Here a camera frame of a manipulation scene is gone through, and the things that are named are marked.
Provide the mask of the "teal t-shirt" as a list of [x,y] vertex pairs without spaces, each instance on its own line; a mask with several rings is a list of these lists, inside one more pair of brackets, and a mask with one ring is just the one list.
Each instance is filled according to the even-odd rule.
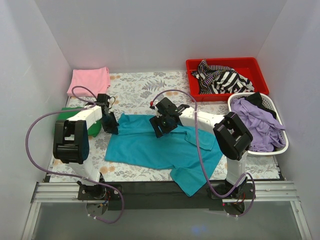
[[194,126],[178,126],[157,138],[151,115],[122,114],[118,134],[108,143],[104,159],[145,168],[170,169],[170,177],[191,197],[210,177],[223,154],[214,135],[199,130],[196,145]]

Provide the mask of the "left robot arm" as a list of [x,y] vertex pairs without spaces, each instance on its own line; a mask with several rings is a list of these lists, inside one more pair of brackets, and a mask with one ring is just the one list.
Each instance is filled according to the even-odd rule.
[[77,182],[86,194],[95,200],[105,198],[106,187],[103,175],[91,164],[86,163],[90,153],[88,129],[100,122],[109,134],[118,134],[116,117],[110,109],[111,97],[105,93],[97,95],[95,106],[88,106],[65,120],[57,120],[54,127],[53,156],[80,176]]

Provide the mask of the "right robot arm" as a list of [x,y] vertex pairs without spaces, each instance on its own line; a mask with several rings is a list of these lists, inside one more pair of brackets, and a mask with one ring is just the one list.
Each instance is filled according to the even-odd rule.
[[229,112],[218,116],[198,111],[196,107],[186,104],[176,106],[167,97],[157,103],[150,102],[155,116],[150,123],[157,138],[170,133],[178,125],[195,127],[196,145],[199,148],[199,132],[203,130],[215,136],[219,149],[227,160],[227,175],[224,181],[224,192],[219,193],[218,187],[209,185],[212,193],[218,198],[230,197],[237,199],[245,192],[247,183],[246,162],[248,150],[253,136],[240,117]]

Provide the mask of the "folded green shirt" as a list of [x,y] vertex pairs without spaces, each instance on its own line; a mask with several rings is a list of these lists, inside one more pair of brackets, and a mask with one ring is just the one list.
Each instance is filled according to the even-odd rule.
[[102,117],[102,108],[97,105],[62,108],[54,125],[54,135],[63,134],[64,137],[78,133],[81,135],[86,129],[88,136],[96,137],[102,128]]

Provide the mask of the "folded pink shirt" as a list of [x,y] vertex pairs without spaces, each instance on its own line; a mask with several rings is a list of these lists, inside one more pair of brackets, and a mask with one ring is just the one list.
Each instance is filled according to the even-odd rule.
[[110,85],[110,72],[107,67],[99,69],[74,69],[67,95],[73,97],[72,88],[82,86],[89,89],[97,97],[98,94],[105,94]]

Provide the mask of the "floral patterned table mat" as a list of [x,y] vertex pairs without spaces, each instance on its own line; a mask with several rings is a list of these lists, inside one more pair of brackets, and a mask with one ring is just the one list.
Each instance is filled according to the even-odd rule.
[[[121,114],[152,115],[150,101],[160,92],[166,91],[168,97],[177,106],[193,106],[191,99],[180,91],[188,92],[187,74],[174,72],[118,73],[110,76],[107,94],[114,97],[112,111],[116,118]],[[97,137],[90,137],[90,153],[87,164],[99,170],[108,182],[155,182],[171,181],[169,169],[152,169],[125,163],[105,161],[104,157],[111,135],[101,131]],[[273,156],[249,155],[246,171],[256,180],[278,180],[280,169]]]

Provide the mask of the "black white striped shirt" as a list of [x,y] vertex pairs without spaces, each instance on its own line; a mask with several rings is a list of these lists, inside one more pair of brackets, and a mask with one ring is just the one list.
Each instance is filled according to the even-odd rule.
[[205,59],[200,62],[191,75],[197,79],[199,93],[202,95],[255,91],[253,83],[235,69],[223,65],[209,65]]

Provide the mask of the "black garment in basket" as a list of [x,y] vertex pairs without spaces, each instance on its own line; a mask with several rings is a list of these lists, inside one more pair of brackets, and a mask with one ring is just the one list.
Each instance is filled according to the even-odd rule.
[[275,111],[268,109],[263,105],[263,99],[259,92],[255,92],[254,94],[246,96],[245,100],[251,103],[252,105],[257,106],[258,108],[264,110],[265,112],[270,113],[274,119],[277,118],[277,114]]

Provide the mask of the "red plastic tray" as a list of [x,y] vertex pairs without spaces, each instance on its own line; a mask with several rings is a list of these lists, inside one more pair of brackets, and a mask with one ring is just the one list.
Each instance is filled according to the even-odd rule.
[[[231,96],[230,93],[200,94],[198,80],[192,76],[192,72],[197,70],[201,61],[201,59],[188,59],[185,61],[190,95],[197,102],[227,101]],[[254,57],[208,58],[206,61],[209,65],[222,65],[235,69],[240,75],[252,82],[255,91],[265,95],[269,94],[268,86]]]

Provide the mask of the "lavender shirt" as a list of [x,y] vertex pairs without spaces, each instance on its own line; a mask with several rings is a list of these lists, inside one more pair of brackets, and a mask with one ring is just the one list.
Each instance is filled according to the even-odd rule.
[[274,119],[273,116],[245,98],[234,99],[231,111],[236,113],[246,128],[250,131],[253,140],[249,150],[255,153],[270,153],[276,148],[286,146],[286,141],[281,137],[285,127]]

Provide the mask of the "aluminium rail frame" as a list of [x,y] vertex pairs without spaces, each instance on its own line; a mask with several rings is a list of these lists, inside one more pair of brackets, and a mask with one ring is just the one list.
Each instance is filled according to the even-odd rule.
[[[184,197],[187,195],[173,181],[119,182],[124,197]],[[300,199],[292,181],[256,181],[256,201],[290,202]],[[83,193],[83,189],[75,182],[40,182],[36,184],[32,202],[39,203],[72,203],[92,202],[100,200]]]

